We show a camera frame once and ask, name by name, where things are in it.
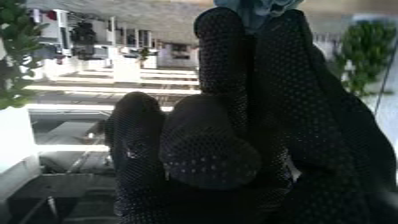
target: gloved hand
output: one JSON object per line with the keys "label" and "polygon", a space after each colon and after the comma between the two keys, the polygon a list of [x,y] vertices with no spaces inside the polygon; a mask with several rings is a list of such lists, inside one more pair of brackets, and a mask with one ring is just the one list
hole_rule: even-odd
{"label": "gloved hand", "polygon": [[303,172],[271,223],[398,223],[393,147],[328,70],[297,10],[264,26],[255,71],[255,102],[274,115]]}
{"label": "gloved hand", "polygon": [[[168,120],[145,94],[118,103],[107,142],[123,223],[397,223],[393,148],[328,71],[304,15],[265,24],[255,69],[242,30],[228,9],[200,17],[205,94]],[[303,176],[285,198],[287,149]]]}
{"label": "gloved hand", "polygon": [[203,14],[196,34],[203,95],[185,98],[166,117],[157,100],[132,93],[107,121],[123,223],[262,223],[290,188],[287,150],[269,156],[269,144],[257,149],[249,143],[253,54],[230,9]]}

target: black glove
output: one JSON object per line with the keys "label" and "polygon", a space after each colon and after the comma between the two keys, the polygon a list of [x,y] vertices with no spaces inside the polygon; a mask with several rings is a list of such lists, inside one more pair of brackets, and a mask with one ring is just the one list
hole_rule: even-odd
{"label": "black glove", "polygon": [[[262,167],[267,147],[257,150],[248,142],[253,59],[241,17],[230,9],[203,14],[196,33],[203,95],[187,97],[166,118],[157,100],[132,93],[107,122],[123,223],[262,223],[289,192],[287,166],[280,185],[257,179],[271,174]],[[276,164],[285,159],[285,155],[276,158]]]}
{"label": "black glove", "polygon": [[273,223],[398,223],[397,157],[294,10],[262,29],[253,93],[274,114],[303,176]]}

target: blue object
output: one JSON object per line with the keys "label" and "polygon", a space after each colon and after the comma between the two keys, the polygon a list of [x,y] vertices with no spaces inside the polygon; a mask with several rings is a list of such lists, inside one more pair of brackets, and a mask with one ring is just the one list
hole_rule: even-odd
{"label": "blue object", "polygon": [[216,0],[216,5],[228,7],[241,14],[248,33],[255,34],[271,17],[297,8],[304,0]]}

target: fluorescent light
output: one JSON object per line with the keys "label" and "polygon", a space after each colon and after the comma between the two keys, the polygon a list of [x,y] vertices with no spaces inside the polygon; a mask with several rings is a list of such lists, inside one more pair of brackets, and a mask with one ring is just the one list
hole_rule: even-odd
{"label": "fluorescent light", "polygon": [[[34,110],[95,110],[95,111],[113,111],[113,105],[79,105],[79,104],[29,104],[29,109]],[[175,107],[162,107],[164,112],[171,112]]]}
{"label": "fluorescent light", "polygon": [[164,73],[164,74],[196,75],[194,71],[159,70],[159,69],[141,69],[141,73]]}
{"label": "fluorescent light", "polygon": [[114,79],[98,79],[98,78],[70,78],[70,77],[58,77],[52,79],[52,81],[63,81],[63,82],[93,82],[93,83],[107,83],[114,84]]}
{"label": "fluorescent light", "polygon": [[38,145],[38,152],[109,152],[105,145]]}
{"label": "fluorescent light", "polygon": [[40,86],[40,85],[33,85],[33,86],[27,87],[27,89],[43,90],[43,91],[81,91],[81,92],[100,92],[100,93],[143,92],[143,93],[150,93],[150,94],[177,94],[177,95],[201,94],[200,90],[113,88],[113,87],[84,87],[84,86]]}
{"label": "fluorescent light", "polygon": [[141,73],[141,78],[198,79],[198,75]]}

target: green plant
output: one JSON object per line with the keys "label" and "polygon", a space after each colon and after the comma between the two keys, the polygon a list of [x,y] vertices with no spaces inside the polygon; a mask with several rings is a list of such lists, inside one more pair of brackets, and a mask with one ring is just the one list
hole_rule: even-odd
{"label": "green plant", "polygon": [[395,38],[397,25],[390,21],[358,22],[345,33],[344,47],[336,53],[336,71],[345,79],[345,88],[360,97],[377,94],[367,90],[367,85],[379,81],[390,66]]}
{"label": "green plant", "polygon": [[31,22],[27,8],[18,0],[0,1],[0,40],[6,57],[0,58],[0,110],[20,108],[29,103],[34,92],[26,89],[33,84],[33,69],[40,68],[40,58],[33,52],[43,48],[38,38],[47,25]]}
{"label": "green plant", "polygon": [[150,57],[150,49],[148,49],[148,47],[145,47],[141,49],[139,54],[141,54],[139,60],[141,60],[141,62],[145,62],[148,60],[148,57]]}

